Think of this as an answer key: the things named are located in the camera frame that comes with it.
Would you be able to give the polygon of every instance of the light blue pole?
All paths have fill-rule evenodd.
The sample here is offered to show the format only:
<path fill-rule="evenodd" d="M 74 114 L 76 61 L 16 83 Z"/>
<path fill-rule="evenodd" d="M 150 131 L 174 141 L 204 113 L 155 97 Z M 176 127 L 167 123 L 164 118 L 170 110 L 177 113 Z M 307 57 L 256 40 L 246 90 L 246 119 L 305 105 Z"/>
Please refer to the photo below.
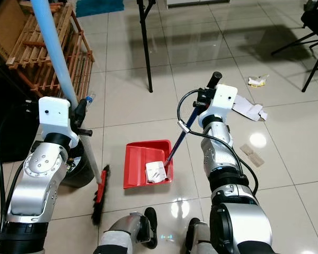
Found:
<path fill-rule="evenodd" d="M 61 48 L 53 16 L 47 0 L 31 0 L 33 11 L 38 21 L 43 41 L 51 58 L 54 71 L 57 74 L 61 89 L 67 99 L 76 108 L 78 101 L 73 90 L 63 50 Z"/>

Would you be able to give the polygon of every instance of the black chair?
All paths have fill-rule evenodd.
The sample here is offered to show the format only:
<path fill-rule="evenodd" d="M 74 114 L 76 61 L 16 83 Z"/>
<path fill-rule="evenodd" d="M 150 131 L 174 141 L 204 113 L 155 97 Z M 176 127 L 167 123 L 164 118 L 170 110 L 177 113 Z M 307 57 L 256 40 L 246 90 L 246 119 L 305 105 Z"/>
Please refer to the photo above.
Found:
<path fill-rule="evenodd" d="M 313 45 L 310 46 L 310 48 L 318 45 L 318 40 L 312 40 L 312 41 L 305 41 L 303 42 L 304 40 L 314 36 L 314 35 L 317 35 L 318 36 L 318 10 L 313 10 L 313 11 L 307 11 L 307 12 L 304 12 L 303 16 L 302 16 L 302 21 L 304 22 L 304 25 L 307 26 L 309 29 L 312 30 L 312 33 L 310 33 L 309 35 L 307 36 L 304 36 L 302 37 L 301 39 L 299 40 L 296 40 L 274 52 L 271 53 L 271 55 L 274 55 L 276 53 L 279 53 L 280 51 L 288 48 L 288 47 L 293 47 L 293 46 L 297 46 L 297 45 L 301 45 L 301 44 L 306 44 L 306 43 L 313 43 L 315 42 Z M 317 62 L 315 63 L 311 73 L 310 73 L 310 76 L 308 77 L 303 89 L 302 89 L 302 92 L 304 93 L 309 85 L 309 83 L 311 82 L 311 79 L 314 75 L 314 73 L 318 70 L 318 59 L 317 59 Z"/>

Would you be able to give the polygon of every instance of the white tile floor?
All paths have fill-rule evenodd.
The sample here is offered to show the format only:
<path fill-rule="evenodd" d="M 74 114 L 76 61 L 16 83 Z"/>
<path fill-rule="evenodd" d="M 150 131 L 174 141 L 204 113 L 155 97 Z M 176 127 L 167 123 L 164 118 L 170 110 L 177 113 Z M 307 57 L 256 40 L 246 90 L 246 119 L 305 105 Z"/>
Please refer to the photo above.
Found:
<path fill-rule="evenodd" d="M 96 99 L 86 124 L 94 128 L 92 146 L 98 165 L 110 164 L 111 176 L 99 228 L 90 222 L 94 181 L 77 190 L 59 189 L 46 250 L 92 253 L 115 220 L 151 205 L 158 213 L 158 247 L 138 246 L 136 253 L 181 252 L 189 220 L 195 216 L 209 220 L 210 190 L 202 168 L 201 140 L 188 137 L 183 142 L 174 158 L 171 184 L 126 191 L 122 188 L 125 145 L 156 139 L 174 143 L 180 132 L 175 115 L 178 100 L 205 86 L 218 70 L 224 83 L 263 104 L 269 114 L 264 123 L 231 112 L 228 123 L 239 155 L 248 161 L 239 150 L 248 143 L 265 161 L 260 168 L 249 164 L 260 180 L 257 196 L 271 222 L 274 250 L 317 254 L 318 72 L 306 93 L 300 89 L 318 47 L 313 53 L 299 47 L 269 56 L 273 49 L 308 33 L 300 21 L 304 1 L 231 0 L 171 10 L 163 1 L 158 0 L 147 20 L 152 94 L 147 91 L 136 1 L 124 0 L 123 12 L 80 18 L 96 58 L 90 84 Z M 265 87 L 246 85 L 249 76 L 263 74 L 270 75 Z M 184 117 L 191 112 L 190 102 L 183 106 Z M 255 134 L 264 137 L 263 142 L 257 144 Z M 18 165 L 5 165 L 6 182 Z"/>

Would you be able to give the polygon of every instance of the red dustpan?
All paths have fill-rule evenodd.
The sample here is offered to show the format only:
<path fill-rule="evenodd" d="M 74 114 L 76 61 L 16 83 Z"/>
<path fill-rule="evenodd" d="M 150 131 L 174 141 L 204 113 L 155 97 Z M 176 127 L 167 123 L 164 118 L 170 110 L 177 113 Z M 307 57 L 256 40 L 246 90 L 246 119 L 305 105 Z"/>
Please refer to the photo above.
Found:
<path fill-rule="evenodd" d="M 126 145 L 123 188 L 167 184 L 173 180 L 173 160 L 165 166 L 167 178 L 160 183 L 148 183 L 146 163 L 165 162 L 171 152 L 169 140 L 133 142 Z"/>

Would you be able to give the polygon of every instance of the trash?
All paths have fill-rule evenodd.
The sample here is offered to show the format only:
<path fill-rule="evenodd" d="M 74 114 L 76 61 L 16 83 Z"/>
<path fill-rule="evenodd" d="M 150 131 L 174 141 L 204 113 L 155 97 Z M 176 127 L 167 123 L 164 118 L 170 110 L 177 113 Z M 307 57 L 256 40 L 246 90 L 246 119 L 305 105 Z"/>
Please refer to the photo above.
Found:
<path fill-rule="evenodd" d="M 260 119 L 263 119 L 264 121 L 267 120 L 267 113 L 263 110 L 262 105 L 253 105 L 246 98 L 238 94 L 234 99 L 232 109 L 254 121 L 259 121 Z"/>
<path fill-rule="evenodd" d="M 149 183 L 159 183 L 165 180 L 164 163 L 162 161 L 146 163 L 146 178 Z"/>
<path fill-rule="evenodd" d="M 251 147 L 249 147 L 249 145 L 244 144 L 243 146 L 240 147 L 240 150 L 242 150 L 250 159 L 250 161 L 252 161 L 252 163 L 256 166 L 256 167 L 260 167 L 261 165 L 263 165 L 265 163 L 265 161 L 260 158 L 260 156 L 255 153 Z"/>
<path fill-rule="evenodd" d="M 265 74 L 260 77 L 249 77 L 249 85 L 252 87 L 261 87 L 266 84 L 266 79 L 269 77 L 268 74 Z"/>

